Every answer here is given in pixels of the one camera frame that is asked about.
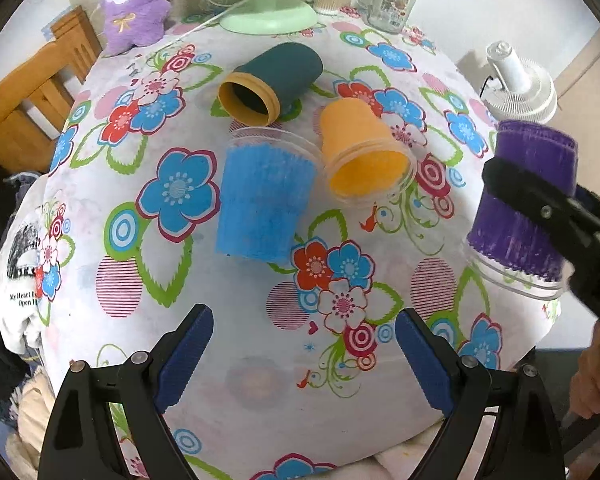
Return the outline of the person's hand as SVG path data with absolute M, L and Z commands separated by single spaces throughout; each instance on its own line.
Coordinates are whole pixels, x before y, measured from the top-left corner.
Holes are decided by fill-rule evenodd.
M 600 321 L 594 325 L 591 345 L 578 359 L 578 370 L 570 380 L 569 409 L 589 419 L 600 415 Z

